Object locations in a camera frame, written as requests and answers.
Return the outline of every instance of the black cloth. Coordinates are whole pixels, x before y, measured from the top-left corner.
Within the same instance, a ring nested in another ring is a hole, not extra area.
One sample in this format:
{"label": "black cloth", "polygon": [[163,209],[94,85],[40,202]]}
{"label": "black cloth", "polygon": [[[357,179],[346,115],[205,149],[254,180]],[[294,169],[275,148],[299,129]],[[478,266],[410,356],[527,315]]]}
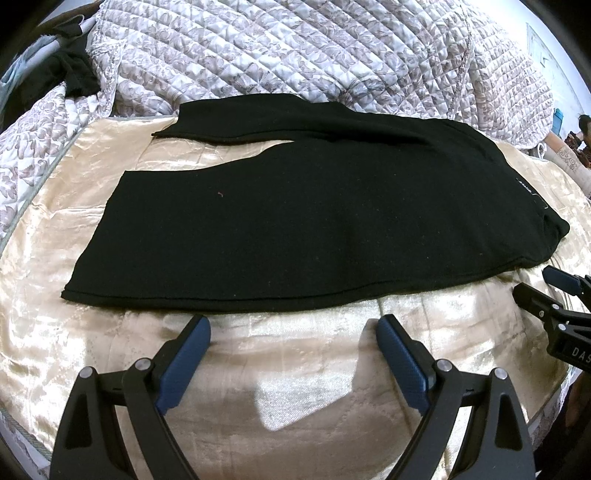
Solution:
{"label": "black cloth", "polygon": [[[79,25],[65,25],[64,28],[71,33],[75,33],[76,29],[82,32]],[[67,47],[47,57],[12,91],[6,104],[2,131],[64,80],[67,97],[89,96],[100,90],[99,81],[86,53],[87,39],[88,34],[81,35]]]}
{"label": "black cloth", "polygon": [[295,140],[190,171],[127,171],[62,298],[212,312],[303,310],[546,261],[569,231],[470,126],[290,95],[181,106],[155,134]]}

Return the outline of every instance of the metal screw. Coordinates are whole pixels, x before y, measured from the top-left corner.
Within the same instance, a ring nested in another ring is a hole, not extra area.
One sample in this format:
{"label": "metal screw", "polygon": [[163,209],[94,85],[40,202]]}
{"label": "metal screw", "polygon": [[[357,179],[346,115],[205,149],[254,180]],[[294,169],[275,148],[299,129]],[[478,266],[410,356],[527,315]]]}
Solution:
{"label": "metal screw", "polygon": [[79,373],[81,378],[89,378],[92,375],[92,367],[84,367]]}
{"label": "metal screw", "polygon": [[495,377],[497,377],[499,380],[504,380],[509,376],[509,374],[507,373],[507,370],[505,370],[504,368],[495,368]]}
{"label": "metal screw", "polygon": [[444,358],[437,360],[436,365],[437,368],[442,372],[449,372],[453,367],[452,363],[449,360],[445,360]]}
{"label": "metal screw", "polygon": [[152,364],[152,362],[150,361],[149,358],[140,358],[139,360],[136,361],[135,367],[140,371],[144,371],[144,370],[147,370],[148,368],[150,368],[151,364]]}

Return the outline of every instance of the white floral quilt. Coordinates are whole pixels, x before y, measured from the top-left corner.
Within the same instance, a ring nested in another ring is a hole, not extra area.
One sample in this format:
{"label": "white floral quilt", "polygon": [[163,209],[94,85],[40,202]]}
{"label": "white floral quilt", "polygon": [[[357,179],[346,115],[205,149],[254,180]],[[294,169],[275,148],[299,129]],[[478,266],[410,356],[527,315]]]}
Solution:
{"label": "white floral quilt", "polygon": [[456,119],[526,149],[553,99],[534,63],[464,0],[106,0],[97,43],[122,43],[115,112],[295,93],[362,112]]}
{"label": "white floral quilt", "polygon": [[111,114],[121,52],[96,43],[91,56],[100,81],[97,95],[65,98],[66,85],[61,83],[0,134],[0,255],[19,211],[69,142],[90,121]]}

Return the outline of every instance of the dark hair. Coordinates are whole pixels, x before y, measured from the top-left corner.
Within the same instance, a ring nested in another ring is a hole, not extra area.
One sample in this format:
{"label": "dark hair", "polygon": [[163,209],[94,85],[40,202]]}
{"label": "dark hair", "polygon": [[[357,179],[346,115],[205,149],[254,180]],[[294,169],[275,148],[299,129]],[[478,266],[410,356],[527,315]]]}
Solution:
{"label": "dark hair", "polygon": [[591,116],[581,115],[579,117],[579,128],[585,135],[589,135],[589,124],[591,123]]}

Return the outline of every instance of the quilted blanket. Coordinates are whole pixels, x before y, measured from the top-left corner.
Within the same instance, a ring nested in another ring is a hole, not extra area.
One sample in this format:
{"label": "quilted blanket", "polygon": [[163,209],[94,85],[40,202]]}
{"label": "quilted blanket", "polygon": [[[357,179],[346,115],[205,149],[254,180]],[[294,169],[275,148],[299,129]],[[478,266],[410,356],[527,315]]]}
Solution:
{"label": "quilted blanket", "polygon": [[122,116],[295,93],[456,119],[520,149],[552,123],[550,88],[533,61],[463,0],[106,0],[94,42],[124,48]]}
{"label": "quilted blanket", "polygon": [[92,59],[100,92],[66,98],[66,85],[61,83],[0,135],[0,255],[19,212],[33,199],[70,141],[90,121],[111,114],[119,57],[112,45],[95,44]]}

